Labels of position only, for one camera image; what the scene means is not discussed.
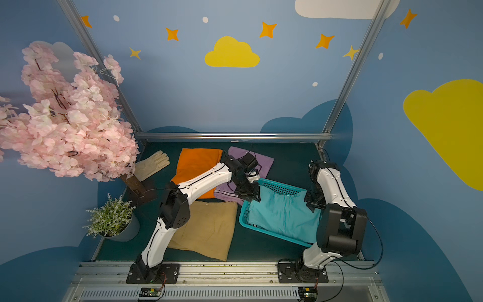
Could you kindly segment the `turquoise pants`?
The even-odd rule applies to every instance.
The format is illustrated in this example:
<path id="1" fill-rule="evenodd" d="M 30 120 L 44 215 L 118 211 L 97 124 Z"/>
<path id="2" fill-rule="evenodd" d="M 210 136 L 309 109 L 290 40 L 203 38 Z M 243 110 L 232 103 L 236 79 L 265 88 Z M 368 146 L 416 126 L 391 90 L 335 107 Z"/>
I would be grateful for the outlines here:
<path id="1" fill-rule="evenodd" d="M 316 242 L 321 210 L 312 213 L 304 202 L 306 191 L 283 195 L 260 187 L 261 201 L 249 205 L 248 224 L 309 245 Z"/>

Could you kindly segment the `turquoise plastic basket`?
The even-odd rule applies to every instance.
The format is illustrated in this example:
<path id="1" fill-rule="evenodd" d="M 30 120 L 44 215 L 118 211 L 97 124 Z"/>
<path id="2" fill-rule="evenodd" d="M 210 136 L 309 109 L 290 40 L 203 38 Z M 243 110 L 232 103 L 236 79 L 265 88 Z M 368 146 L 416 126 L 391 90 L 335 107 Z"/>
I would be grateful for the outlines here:
<path id="1" fill-rule="evenodd" d="M 240 225 L 293 244 L 310 247 L 316 242 L 321 210 L 310 210 L 307 190 L 269 179 L 259 179 L 261 201 L 245 201 Z"/>

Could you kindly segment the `khaki pants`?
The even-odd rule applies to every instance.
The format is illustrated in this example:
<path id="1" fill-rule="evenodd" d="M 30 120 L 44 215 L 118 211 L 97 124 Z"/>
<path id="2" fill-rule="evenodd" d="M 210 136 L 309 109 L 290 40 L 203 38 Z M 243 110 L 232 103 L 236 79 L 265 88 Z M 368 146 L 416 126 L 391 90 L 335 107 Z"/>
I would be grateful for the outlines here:
<path id="1" fill-rule="evenodd" d="M 237 209 L 238 205 L 231 201 L 195 201 L 190 206 L 189 221 L 177 229 L 168 247 L 226 261 L 235 231 Z"/>

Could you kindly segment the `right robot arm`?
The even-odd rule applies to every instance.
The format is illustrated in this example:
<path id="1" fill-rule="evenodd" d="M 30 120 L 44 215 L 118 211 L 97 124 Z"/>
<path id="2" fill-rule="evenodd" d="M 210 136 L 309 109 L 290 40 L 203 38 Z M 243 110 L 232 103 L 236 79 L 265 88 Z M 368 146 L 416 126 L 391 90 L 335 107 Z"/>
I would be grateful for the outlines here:
<path id="1" fill-rule="evenodd" d="M 309 176 L 314 187 L 305 197 L 306 206 L 312 212 L 321 210 L 321 216 L 316 242 L 304 250 L 296 264 L 297 277 L 302 281 L 318 278 L 335 259 L 357 255 L 367 225 L 367 212 L 351 200 L 335 163 L 312 161 Z"/>

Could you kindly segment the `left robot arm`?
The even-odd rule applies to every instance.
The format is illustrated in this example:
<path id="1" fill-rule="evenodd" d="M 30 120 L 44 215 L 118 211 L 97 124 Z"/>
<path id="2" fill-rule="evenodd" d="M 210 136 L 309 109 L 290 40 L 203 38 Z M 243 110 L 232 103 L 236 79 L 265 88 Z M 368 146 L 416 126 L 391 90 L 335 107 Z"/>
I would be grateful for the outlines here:
<path id="1" fill-rule="evenodd" d="M 126 283 L 153 283 L 161 275 L 165 252 L 176 231 L 191 217 L 190 206 L 208 191 L 224 183 L 235 185 L 234 193 L 245 201 L 261 201 L 257 158 L 246 153 L 240 158 L 225 155 L 210 170 L 180 184 L 171 182 L 160 205 L 156 227 L 146 246 L 131 265 Z"/>

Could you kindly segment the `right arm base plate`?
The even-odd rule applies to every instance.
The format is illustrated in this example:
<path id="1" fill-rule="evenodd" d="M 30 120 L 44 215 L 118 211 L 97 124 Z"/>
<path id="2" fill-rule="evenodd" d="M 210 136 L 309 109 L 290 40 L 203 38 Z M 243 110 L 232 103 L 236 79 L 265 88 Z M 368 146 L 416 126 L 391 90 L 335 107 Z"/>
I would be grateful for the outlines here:
<path id="1" fill-rule="evenodd" d="M 288 283 L 328 283 L 328 274 L 322 269 L 310 269 L 306 266 L 293 262 L 280 262 L 277 264 L 279 282 Z"/>

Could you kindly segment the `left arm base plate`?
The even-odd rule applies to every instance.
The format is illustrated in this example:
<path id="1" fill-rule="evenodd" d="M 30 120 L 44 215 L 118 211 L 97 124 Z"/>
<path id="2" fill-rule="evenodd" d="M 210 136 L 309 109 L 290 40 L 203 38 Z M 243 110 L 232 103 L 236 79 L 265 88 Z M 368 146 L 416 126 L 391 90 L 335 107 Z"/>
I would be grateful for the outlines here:
<path id="1" fill-rule="evenodd" d="M 131 265 L 126 279 L 127 284 L 176 284 L 180 264 L 159 264 L 154 268 L 146 267 L 143 262 Z"/>

